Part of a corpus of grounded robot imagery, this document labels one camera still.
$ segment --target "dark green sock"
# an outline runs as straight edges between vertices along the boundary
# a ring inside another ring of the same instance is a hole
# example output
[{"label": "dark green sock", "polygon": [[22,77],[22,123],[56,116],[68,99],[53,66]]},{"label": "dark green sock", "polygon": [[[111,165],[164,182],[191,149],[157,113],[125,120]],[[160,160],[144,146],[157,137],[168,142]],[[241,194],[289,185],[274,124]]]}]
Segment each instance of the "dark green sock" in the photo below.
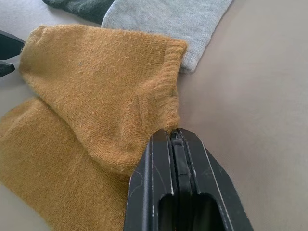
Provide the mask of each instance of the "dark green sock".
[{"label": "dark green sock", "polygon": [[104,15],[114,0],[43,0],[43,2],[88,21],[101,24]]}]

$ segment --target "gray table surface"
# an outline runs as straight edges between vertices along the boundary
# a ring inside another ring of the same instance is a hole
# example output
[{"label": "gray table surface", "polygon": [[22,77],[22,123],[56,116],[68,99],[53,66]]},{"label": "gray table surface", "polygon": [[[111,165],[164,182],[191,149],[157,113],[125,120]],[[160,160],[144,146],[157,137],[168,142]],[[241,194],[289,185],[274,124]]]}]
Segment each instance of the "gray table surface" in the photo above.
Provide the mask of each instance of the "gray table surface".
[{"label": "gray table surface", "polygon": [[[305,0],[235,0],[196,72],[178,80],[181,126],[227,170],[256,231],[308,230],[307,9]],[[21,39],[73,23],[90,25],[41,0],[0,0],[0,30]],[[0,116],[32,95],[18,71],[1,78]],[[0,185],[0,230],[50,228]]]}]

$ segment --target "sock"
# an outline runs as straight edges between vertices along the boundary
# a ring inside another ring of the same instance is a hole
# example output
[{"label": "sock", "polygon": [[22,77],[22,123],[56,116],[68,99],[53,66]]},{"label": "sock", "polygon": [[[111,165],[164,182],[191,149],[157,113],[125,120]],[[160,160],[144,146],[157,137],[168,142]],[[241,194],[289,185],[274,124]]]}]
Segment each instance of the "sock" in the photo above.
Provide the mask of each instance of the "sock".
[{"label": "sock", "polygon": [[43,0],[49,6],[63,9],[93,23],[101,24],[114,0]]},{"label": "sock", "polygon": [[19,70],[40,98],[0,122],[0,180],[56,231],[122,230],[129,176],[150,135],[178,125],[185,48],[90,26],[33,31]]},{"label": "sock", "polygon": [[193,72],[231,0],[115,0],[102,27],[162,33],[188,43],[182,72]]},{"label": "sock", "polygon": [[54,231],[123,230],[128,177],[93,161],[41,99],[2,118],[0,180]]}]

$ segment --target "mustard yellow sock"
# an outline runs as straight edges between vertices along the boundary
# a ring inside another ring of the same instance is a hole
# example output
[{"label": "mustard yellow sock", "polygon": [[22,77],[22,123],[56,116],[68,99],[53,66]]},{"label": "mustard yellow sock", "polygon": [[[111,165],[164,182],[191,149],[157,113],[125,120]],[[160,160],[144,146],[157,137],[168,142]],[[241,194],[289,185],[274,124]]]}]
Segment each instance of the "mustard yellow sock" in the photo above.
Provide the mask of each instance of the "mustard yellow sock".
[{"label": "mustard yellow sock", "polygon": [[129,175],[150,135],[178,125],[185,48],[89,26],[33,31],[20,72],[39,98],[0,122],[0,180],[57,231],[122,230]]}]

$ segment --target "black plastic clip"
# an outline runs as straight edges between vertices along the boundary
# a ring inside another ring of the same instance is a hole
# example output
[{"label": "black plastic clip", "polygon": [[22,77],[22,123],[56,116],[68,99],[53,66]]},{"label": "black plastic clip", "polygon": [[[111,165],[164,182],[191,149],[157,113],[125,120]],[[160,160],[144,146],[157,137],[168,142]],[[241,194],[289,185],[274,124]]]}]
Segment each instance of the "black plastic clip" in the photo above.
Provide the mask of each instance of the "black plastic clip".
[{"label": "black plastic clip", "polygon": [[[25,42],[20,38],[0,30],[0,60],[7,60],[20,55]],[[13,64],[0,61],[0,77],[15,70]]]},{"label": "black plastic clip", "polygon": [[124,231],[253,231],[225,170],[192,132],[153,134],[130,178]]}]

